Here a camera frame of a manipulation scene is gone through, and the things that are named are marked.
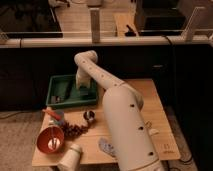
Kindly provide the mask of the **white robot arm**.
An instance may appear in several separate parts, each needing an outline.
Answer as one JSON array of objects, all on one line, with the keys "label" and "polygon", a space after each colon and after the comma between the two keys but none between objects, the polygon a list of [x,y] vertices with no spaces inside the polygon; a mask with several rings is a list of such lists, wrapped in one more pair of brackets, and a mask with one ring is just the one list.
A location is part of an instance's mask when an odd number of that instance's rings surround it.
[{"label": "white robot arm", "polygon": [[165,171],[141,115],[142,95],[97,65],[93,50],[75,55],[76,87],[93,78],[104,90],[102,109],[120,171]]}]

